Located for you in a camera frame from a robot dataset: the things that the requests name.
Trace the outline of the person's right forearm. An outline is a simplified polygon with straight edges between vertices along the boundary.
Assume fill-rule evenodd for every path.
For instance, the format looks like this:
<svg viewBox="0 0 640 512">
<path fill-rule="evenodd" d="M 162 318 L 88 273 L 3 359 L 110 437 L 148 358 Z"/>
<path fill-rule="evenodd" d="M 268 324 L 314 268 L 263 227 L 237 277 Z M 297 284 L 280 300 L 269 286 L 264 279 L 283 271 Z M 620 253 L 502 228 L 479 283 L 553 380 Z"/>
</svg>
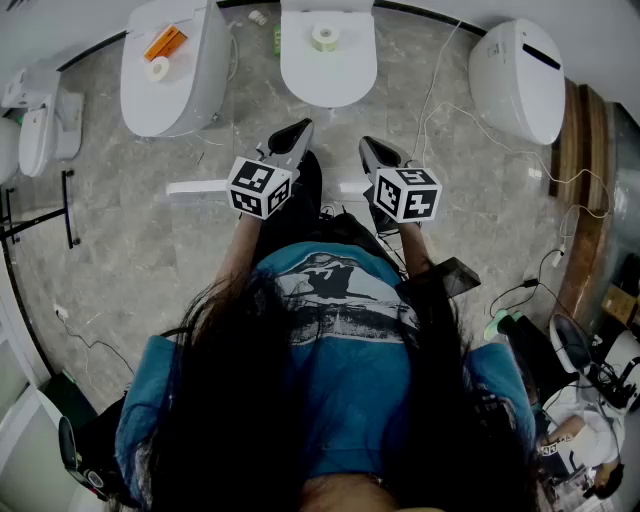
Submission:
<svg viewBox="0 0 640 512">
<path fill-rule="evenodd" d="M 405 268 L 413 278 L 427 272 L 433 266 L 421 229 L 417 223 L 402 223 L 398 226 Z"/>
</svg>

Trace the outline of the white framed glass door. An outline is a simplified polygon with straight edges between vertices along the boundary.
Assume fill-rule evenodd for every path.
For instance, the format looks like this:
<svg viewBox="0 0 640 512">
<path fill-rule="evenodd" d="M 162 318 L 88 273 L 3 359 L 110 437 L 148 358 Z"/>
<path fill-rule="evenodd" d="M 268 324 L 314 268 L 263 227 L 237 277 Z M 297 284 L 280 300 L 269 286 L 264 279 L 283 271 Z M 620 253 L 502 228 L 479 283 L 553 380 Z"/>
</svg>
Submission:
<svg viewBox="0 0 640 512">
<path fill-rule="evenodd" d="M 30 384 L 35 374 L 23 353 L 0 301 L 0 425 Z"/>
</svg>

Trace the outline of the black hand-held device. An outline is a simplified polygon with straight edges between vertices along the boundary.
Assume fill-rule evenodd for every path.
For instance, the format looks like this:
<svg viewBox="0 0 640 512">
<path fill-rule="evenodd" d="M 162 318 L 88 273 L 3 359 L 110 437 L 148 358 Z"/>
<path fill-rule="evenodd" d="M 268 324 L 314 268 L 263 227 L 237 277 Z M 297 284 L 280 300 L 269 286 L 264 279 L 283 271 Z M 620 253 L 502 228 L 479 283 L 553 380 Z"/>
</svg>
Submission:
<svg viewBox="0 0 640 512">
<path fill-rule="evenodd" d="M 108 496 L 105 492 L 105 481 L 98 472 L 82 462 L 82 456 L 76 449 L 72 424 L 65 416 L 62 416 L 58 422 L 58 442 L 65 470 L 81 486 L 106 502 Z"/>
</svg>

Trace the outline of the black box on forearm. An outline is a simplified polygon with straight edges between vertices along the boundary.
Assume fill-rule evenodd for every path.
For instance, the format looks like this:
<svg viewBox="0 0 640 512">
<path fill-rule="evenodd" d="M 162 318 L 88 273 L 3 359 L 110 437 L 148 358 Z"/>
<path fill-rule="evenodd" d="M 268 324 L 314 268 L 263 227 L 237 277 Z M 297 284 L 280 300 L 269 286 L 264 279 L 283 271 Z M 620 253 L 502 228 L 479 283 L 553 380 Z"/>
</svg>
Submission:
<svg viewBox="0 0 640 512">
<path fill-rule="evenodd" d="M 456 257 L 451 257 L 428 270 L 398 284 L 399 294 L 409 297 L 412 292 L 424 289 L 432 283 L 442 284 L 449 299 L 453 299 L 478 287 L 481 282 L 478 274 Z"/>
</svg>

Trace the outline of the brown cardboard box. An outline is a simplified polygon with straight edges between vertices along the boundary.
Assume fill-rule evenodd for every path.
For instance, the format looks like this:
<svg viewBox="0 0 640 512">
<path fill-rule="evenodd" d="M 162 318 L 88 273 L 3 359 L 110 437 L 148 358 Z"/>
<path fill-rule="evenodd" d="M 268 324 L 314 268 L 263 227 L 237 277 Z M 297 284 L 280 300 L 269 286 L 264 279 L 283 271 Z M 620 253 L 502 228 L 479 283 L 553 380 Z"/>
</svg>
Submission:
<svg viewBox="0 0 640 512">
<path fill-rule="evenodd" d="M 640 303 L 638 297 L 623 291 L 615 285 L 610 285 L 602 301 L 602 310 L 623 325 L 629 325 L 638 311 Z"/>
</svg>

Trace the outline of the person's left forearm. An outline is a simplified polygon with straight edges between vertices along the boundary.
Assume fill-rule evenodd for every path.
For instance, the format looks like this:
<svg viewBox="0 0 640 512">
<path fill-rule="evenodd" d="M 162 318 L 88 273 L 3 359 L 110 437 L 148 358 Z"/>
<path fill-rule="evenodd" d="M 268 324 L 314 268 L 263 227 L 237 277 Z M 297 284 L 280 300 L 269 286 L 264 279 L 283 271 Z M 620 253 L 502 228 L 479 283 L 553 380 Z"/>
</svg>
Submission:
<svg viewBox="0 0 640 512">
<path fill-rule="evenodd" d="M 215 283 L 231 283 L 244 278 L 252 268 L 262 220 L 242 215 L 216 274 Z"/>
</svg>

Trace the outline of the white toilet with black slot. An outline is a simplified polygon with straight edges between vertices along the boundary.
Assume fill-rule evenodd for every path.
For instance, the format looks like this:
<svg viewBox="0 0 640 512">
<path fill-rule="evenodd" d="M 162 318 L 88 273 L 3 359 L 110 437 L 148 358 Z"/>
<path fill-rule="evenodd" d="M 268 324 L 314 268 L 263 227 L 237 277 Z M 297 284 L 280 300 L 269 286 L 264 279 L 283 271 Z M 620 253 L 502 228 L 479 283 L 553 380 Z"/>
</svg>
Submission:
<svg viewBox="0 0 640 512">
<path fill-rule="evenodd" d="M 494 129 L 539 145 L 559 135 L 565 74 L 552 38 L 526 19 L 503 22 L 469 55 L 469 85 L 477 113 Z"/>
</svg>

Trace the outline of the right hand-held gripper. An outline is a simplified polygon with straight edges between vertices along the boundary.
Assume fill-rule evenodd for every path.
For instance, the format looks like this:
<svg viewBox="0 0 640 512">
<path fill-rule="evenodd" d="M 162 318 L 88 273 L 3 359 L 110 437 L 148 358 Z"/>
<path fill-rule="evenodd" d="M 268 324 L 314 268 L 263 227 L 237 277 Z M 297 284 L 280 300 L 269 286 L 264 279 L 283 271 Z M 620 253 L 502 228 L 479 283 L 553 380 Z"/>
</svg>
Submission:
<svg viewBox="0 0 640 512">
<path fill-rule="evenodd" d="M 364 193 L 376 207 L 396 223 L 433 220 L 443 191 L 430 168 L 415 160 L 402 161 L 400 154 L 372 136 L 360 139 L 358 151 L 371 186 Z"/>
</svg>

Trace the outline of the person's blue printed T-shirt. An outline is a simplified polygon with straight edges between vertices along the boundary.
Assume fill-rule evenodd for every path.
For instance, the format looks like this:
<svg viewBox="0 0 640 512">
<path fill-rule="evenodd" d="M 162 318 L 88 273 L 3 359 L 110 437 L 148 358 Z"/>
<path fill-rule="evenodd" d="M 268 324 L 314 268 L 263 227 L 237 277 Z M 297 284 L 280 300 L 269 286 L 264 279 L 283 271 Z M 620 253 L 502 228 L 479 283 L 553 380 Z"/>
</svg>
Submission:
<svg viewBox="0 0 640 512">
<path fill-rule="evenodd" d="M 314 436 L 322 445 L 312 457 L 310 476 L 347 470 L 383 470 L 382 440 L 393 414 L 407 419 L 409 360 L 393 324 L 415 334 L 417 317 L 396 286 L 391 265 L 355 245 L 300 242 L 281 248 L 257 264 L 273 271 L 285 292 L 302 293 L 300 307 L 310 306 L 291 346 L 293 369 L 312 363 L 309 407 L 319 419 Z M 168 406 L 170 372 L 176 343 L 151 336 L 125 398 L 115 435 L 115 457 L 134 499 L 142 500 L 142 469 L 136 453 Z M 464 376 L 479 386 L 481 405 L 500 406 L 520 436 L 525 453 L 534 450 L 535 420 L 515 359 L 505 345 L 489 343 L 468 353 Z"/>
</svg>

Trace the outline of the dark green mat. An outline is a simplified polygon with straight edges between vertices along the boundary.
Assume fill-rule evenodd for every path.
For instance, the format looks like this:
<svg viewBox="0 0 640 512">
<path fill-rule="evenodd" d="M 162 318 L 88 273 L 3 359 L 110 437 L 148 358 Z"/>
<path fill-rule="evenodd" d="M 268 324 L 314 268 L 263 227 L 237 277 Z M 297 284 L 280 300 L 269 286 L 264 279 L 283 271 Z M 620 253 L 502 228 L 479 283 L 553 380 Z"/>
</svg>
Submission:
<svg viewBox="0 0 640 512">
<path fill-rule="evenodd" d="M 82 428 L 98 417 L 97 411 L 77 383 L 65 372 L 51 377 L 40 391 L 70 421 L 74 429 Z"/>
</svg>

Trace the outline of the green tape roll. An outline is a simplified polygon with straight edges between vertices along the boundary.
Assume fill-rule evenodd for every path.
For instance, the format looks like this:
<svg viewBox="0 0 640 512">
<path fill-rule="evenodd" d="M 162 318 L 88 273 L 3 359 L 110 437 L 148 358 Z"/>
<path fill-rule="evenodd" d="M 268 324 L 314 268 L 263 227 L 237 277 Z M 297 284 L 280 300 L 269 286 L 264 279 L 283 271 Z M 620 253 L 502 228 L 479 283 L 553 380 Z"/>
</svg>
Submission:
<svg viewBox="0 0 640 512">
<path fill-rule="evenodd" d="M 336 26 L 318 23 L 312 27 L 311 44 L 319 52 L 332 52 L 337 47 L 340 30 Z"/>
</svg>

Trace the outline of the person's black trousers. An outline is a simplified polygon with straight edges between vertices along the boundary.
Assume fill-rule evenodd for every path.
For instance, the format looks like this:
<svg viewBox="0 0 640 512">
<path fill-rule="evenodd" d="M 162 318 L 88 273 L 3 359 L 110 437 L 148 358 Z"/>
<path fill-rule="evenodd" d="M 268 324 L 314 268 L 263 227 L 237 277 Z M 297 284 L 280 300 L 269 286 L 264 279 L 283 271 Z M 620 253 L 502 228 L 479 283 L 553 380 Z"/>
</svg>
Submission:
<svg viewBox="0 0 640 512">
<path fill-rule="evenodd" d="M 301 242 L 355 245 L 386 261 L 396 274 L 399 266 L 382 249 L 374 235 L 354 215 L 343 212 L 321 218 L 322 171 L 309 150 L 298 165 L 294 193 L 284 206 L 262 223 L 253 265 L 270 254 Z"/>
</svg>

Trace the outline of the black metal rack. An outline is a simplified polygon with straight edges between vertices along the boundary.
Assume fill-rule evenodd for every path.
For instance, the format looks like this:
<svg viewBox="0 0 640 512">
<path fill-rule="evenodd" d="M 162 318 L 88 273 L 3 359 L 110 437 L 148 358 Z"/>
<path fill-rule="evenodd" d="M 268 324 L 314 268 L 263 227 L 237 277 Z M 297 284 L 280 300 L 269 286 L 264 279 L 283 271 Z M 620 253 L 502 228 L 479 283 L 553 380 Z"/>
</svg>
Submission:
<svg viewBox="0 0 640 512">
<path fill-rule="evenodd" d="M 74 169 L 61 172 L 61 191 L 63 206 L 51 212 L 34 217 L 31 220 L 18 220 L 12 211 L 12 196 L 16 193 L 15 187 L 0 190 L 0 244 L 10 240 L 12 244 L 20 241 L 19 234 L 27 229 L 35 227 L 46 221 L 62 217 L 65 224 L 65 233 L 69 249 L 73 249 L 81 243 L 81 239 L 72 232 L 72 211 L 70 200 L 70 181 L 75 176 Z"/>
</svg>

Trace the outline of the orange box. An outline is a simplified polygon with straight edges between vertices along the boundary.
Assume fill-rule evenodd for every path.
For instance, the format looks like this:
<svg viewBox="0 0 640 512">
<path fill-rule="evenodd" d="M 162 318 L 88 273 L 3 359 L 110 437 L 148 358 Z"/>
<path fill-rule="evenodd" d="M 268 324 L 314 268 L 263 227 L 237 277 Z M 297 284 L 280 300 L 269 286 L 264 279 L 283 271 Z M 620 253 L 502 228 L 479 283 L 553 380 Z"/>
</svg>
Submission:
<svg viewBox="0 0 640 512">
<path fill-rule="evenodd" d="M 175 25 L 169 25 L 146 48 L 143 54 L 144 59 L 152 62 L 156 58 L 168 58 L 184 44 L 187 39 L 188 37 Z"/>
</svg>

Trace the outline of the curved wooden step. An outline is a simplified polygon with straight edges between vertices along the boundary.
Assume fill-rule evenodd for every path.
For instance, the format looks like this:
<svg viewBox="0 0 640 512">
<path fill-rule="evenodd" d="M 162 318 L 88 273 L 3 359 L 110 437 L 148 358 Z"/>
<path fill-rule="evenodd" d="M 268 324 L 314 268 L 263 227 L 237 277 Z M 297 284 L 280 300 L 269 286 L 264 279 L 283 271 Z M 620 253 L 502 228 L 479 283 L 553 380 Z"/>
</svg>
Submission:
<svg viewBox="0 0 640 512">
<path fill-rule="evenodd" d="M 564 119 L 551 146 L 548 193 L 568 208 L 561 237 L 570 251 L 559 298 L 584 326 L 600 309 L 597 288 L 612 227 L 609 149 L 605 100 L 590 86 L 567 79 Z"/>
</svg>

